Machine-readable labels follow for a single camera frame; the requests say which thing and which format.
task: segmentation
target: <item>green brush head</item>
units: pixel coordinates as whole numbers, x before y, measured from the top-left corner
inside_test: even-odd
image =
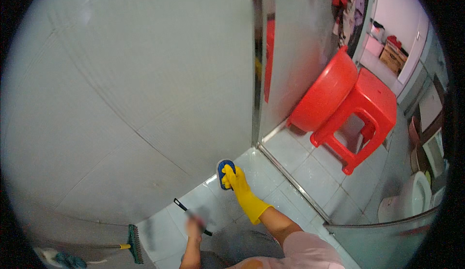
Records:
[[[137,226],[135,225],[128,225],[128,236],[127,236],[127,243],[131,245],[129,251],[134,258],[134,263],[136,264],[144,264],[142,259],[142,249],[140,247],[140,240],[139,240],[139,233],[137,232]]]

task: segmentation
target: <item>yellow rubber glove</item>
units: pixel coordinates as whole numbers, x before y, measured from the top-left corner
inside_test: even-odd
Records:
[[[237,202],[247,214],[249,220],[257,225],[260,223],[259,217],[265,209],[269,208],[270,204],[262,201],[253,194],[250,186],[247,184],[246,176],[240,167],[236,166],[236,174],[229,165],[225,165],[222,172],[225,174],[221,182],[226,188],[232,187],[236,194]]]

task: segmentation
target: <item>glass shower door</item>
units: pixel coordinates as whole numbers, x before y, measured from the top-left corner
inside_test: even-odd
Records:
[[[405,267],[420,247],[439,209],[390,223],[324,226],[361,268]]]

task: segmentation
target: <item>pink shirt sleeve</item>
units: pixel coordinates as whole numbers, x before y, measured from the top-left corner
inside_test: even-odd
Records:
[[[230,268],[344,269],[333,246],[311,233],[293,232],[284,240],[283,251],[283,259],[252,257]],[[259,261],[258,265],[255,265],[254,260]]]
[[[321,268],[343,268],[336,249],[315,234],[293,232],[284,240],[283,251],[285,259],[290,258],[294,265],[316,266],[319,263]]]

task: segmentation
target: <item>toilet bowl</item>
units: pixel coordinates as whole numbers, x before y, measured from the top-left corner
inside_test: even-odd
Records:
[[[431,187],[421,171],[413,174],[398,196],[383,198],[378,208],[380,223],[392,222],[421,214],[430,209]]]

